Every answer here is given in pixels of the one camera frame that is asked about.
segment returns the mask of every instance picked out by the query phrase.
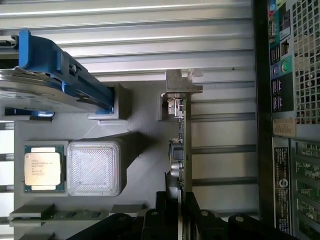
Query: ridged metal surface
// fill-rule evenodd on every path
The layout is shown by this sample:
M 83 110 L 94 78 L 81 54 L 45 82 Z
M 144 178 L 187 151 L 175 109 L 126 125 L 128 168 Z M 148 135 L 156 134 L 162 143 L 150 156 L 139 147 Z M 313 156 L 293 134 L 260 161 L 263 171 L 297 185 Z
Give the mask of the ridged metal surface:
M 257 177 L 250 0 L 18 2 L 32 1 L 0 6 L 0 40 L 27 27 L 54 40 L 102 82 L 158 81 L 165 80 L 166 69 L 202 69 L 196 82 L 203 94 L 194 95 L 191 106 L 195 177 Z M 256 184 L 194 191 L 201 208 L 258 207 Z

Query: white sticker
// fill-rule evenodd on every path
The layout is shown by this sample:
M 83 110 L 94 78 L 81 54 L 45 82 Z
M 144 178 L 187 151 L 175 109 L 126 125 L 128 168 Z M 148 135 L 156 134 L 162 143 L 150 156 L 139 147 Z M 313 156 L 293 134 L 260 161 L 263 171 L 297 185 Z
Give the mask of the white sticker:
M 56 190 L 54 185 L 44 185 L 44 186 L 31 186 L 32 191 L 45 191 L 45 190 Z
M 273 134 L 284 137 L 295 137 L 297 123 L 293 118 L 280 118 L 273 120 Z
M 33 147 L 31 148 L 32 153 L 55 153 L 55 147 Z

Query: perforated metal mesh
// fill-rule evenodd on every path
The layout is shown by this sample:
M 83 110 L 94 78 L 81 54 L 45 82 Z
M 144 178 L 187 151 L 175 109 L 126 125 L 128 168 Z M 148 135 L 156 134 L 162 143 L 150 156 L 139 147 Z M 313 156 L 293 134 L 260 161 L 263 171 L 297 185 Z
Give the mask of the perforated metal mesh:
M 319 8 L 319 0 L 299 0 L 292 8 L 298 124 L 320 124 Z

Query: metal bracket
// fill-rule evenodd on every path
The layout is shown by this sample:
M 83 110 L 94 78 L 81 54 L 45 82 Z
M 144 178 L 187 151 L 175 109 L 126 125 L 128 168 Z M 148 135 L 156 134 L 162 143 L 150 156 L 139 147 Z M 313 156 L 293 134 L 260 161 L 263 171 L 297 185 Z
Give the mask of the metal bracket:
M 187 77 L 182 77 L 180 69 L 167 70 L 165 73 L 165 92 L 168 98 L 186 98 L 192 94 L 202 93 L 203 87 L 193 84 L 194 78 L 202 76 L 202 72 L 197 69 L 190 69 Z

